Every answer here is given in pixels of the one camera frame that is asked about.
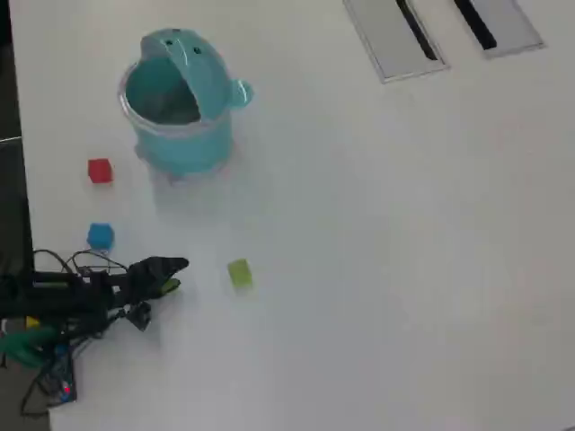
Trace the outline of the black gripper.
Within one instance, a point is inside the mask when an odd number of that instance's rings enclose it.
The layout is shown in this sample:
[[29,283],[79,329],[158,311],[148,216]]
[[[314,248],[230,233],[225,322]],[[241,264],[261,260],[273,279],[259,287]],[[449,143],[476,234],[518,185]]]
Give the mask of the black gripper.
[[175,292],[181,281],[173,276],[189,264],[186,258],[153,256],[130,265],[124,274],[108,276],[113,293],[111,308],[158,300]]

